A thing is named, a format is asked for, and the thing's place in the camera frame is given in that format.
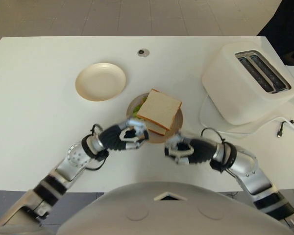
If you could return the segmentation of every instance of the white table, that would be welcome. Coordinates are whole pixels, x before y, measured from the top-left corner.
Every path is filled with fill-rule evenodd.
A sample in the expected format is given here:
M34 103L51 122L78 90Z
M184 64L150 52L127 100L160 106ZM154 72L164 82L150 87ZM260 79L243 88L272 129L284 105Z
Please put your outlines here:
M183 101L183 129L199 132L200 105L206 95L201 75L222 45L251 41L274 60L278 56L260 37L27 37L0 41L0 190L25 191L66 155L94 123L103 127L125 119L133 98L155 88ZM150 55L139 57L147 48ZM116 98L91 102L75 91L79 72L92 63L110 62L127 76ZM280 112L287 118L290 113ZM228 141L252 151L267 176L280 188L294 188L294 131L279 122L255 135ZM71 192L106 192L143 181L176 181L214 191L240 190L226 173L208 164L177 166L164 157L162 144L136 151L110 152L98 172L85 172Z

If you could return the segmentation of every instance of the empty plate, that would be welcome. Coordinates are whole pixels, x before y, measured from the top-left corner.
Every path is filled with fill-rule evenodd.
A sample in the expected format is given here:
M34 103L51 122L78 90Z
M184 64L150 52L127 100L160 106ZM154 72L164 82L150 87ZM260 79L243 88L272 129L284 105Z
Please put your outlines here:
M75 81L77 93L90 101L104 101L120 94L126 77L118 66L109 63L93 64L85 68Z

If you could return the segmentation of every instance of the sandwich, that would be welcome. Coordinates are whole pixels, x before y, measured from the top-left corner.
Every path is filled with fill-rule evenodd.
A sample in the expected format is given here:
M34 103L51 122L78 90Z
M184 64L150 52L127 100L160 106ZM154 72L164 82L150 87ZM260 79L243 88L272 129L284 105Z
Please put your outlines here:
M148 130L164 136L171 129L181 105L180 100L152 89L136 116L145 120Z

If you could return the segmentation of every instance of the white toaster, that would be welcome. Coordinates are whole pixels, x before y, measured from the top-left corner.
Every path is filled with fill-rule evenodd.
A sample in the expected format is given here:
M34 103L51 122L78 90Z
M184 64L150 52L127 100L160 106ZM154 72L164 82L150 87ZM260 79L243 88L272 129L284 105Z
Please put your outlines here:
M202 76L213 103L229 123L255 121L294 96L294 79L259 46L223 46Z

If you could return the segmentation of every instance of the plate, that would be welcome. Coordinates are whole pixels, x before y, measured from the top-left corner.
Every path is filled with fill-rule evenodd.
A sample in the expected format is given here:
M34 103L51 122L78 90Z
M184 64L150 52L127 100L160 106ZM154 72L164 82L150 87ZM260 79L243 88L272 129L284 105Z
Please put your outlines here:
M85 68L75 81L77 93L90 101L104 101L116 97L126 85L122 69L109 63L98 63Z
M134 108L141 103L144 97L147 97L147 96L148 96L148 93L145 93L133 99L133 101L129 104L126 111L127 118L132 116ZM148 131L148 134L149 134L148 142L164 143L168 138L173 136L179 129L181 129L182 125L183 125L183 114L181 109L179 109L175 115L171 130L167 131L164 136Z

